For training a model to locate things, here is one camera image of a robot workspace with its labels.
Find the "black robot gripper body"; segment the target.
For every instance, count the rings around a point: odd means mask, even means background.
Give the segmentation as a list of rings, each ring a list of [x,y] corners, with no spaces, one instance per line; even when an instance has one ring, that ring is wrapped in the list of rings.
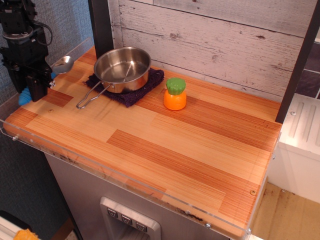
[[[19,29],[17,26],[4,26],[2,36],[7,47],[1,47],[3,65],[9,70],[25,70],[27,76],[48,76],[52,81],[52,69],[46,62],[49,55],[45,28],[41,23],[31,23]]]

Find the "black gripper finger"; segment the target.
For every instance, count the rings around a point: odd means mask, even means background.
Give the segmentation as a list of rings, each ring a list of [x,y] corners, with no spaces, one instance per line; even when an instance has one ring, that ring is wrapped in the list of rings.
[[[50,75],[26,77],[27,86],[33,102],[37,102],[48,94]]]
[[[22,91],[28,86],[26,77],[27,72],[25,70],[8,70],[9,76],[13,85],[18,93],[22,93]]]

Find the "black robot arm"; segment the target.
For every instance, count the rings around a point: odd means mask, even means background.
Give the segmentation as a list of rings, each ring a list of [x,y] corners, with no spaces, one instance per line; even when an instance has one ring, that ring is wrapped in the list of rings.
[[[28,88],[32,101],[48,94],[52,69],[46,62],[49,55],[45,30],[50,27],[35,20],[35,4],[30,0],[2,0],[0,24],[7,47],[0,48],[6,67],[18,93]]]

